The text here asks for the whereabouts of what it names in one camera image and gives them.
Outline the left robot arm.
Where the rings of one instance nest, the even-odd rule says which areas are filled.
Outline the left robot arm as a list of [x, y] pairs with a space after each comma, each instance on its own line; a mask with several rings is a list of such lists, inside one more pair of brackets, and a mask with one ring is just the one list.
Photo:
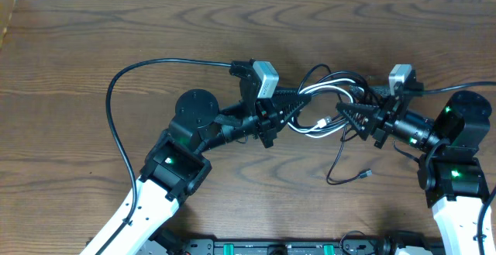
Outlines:
[[137, 253], [208, 176], [212, 165], [204, 152], [248, 136], [269, 148], [291, 117], [311, 101], [311, 95], [278, 86], [278, 73], [266, 61], [224, 66], [239, 78], [240, 101], [221, 109], [209, 91], [185, 92], [143, 168], [130, 176], [130, 192], [84, 254]]

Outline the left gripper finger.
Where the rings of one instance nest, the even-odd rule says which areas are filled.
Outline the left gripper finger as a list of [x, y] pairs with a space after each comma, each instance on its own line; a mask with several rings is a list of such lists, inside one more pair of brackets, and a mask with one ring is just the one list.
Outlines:
[[270, 100], [274, 104], [308, 104], [312, 97], [308, 94], [299, 94], [297, 88], [276, 87]]
[[300, 112], [312, 97], [307, 94], [275, 95], [271, 101], [277, 112], [276, 130], [280, 132], [290, 119]]

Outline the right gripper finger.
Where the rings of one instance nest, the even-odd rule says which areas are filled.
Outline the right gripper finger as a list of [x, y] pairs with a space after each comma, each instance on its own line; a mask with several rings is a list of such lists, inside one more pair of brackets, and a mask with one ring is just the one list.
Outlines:
[[365, 105], [360, 103], [336, 104], [337, 111], [348, 121], [352, 129], [356, 131], [362, 140], [367, 140], [368, 136], [377, 127], [380, 107], [376, 105]]
[[377, 97], [389, 97], [391, 95], [390, 88], [385, 86], [364, 86], [358, 84], [349, 85], [349, 93], [357, 97], [363, 97], [366, 93], [374, 94]]

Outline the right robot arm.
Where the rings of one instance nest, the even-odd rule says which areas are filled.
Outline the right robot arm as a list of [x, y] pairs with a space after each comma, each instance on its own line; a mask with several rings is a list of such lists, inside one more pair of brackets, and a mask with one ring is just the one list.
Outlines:
[[422, 151], [418, 183], [447, 254], [493, 254], [490, 205], [495, 191], [476, 157], [490, 129], [491, 104], [461, 84], [450, 89], [453, 95], [430, 119], [408, 108], [414, 97], [428, 94], [411, 65], [396, 65], [388, 83], [382, 103], [339, 103], [337, 110], [362, 140], [373, 137], [377, 148], [392, 136]]

